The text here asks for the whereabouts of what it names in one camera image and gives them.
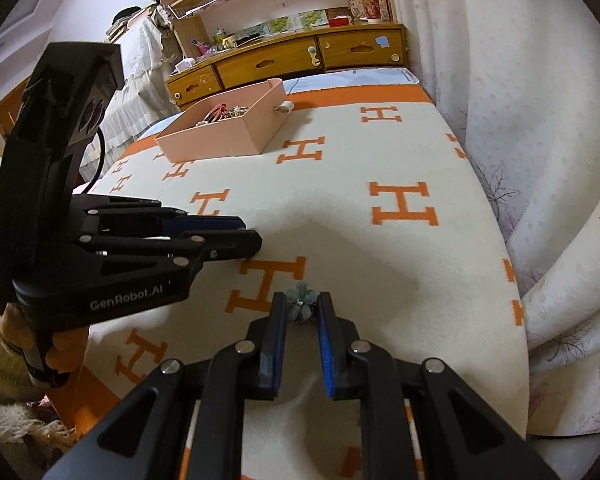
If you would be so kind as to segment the person left hand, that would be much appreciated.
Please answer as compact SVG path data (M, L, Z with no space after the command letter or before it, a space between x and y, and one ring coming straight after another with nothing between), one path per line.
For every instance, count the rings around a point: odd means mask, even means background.
M0 334L9 344L20 350L32 350L35 347L34 333L26 318L13 305L8 304L0 315ZM45 361L52 369L61 373L71 373L83 363L90 329L77 328L53 334L52 348L47 351Z

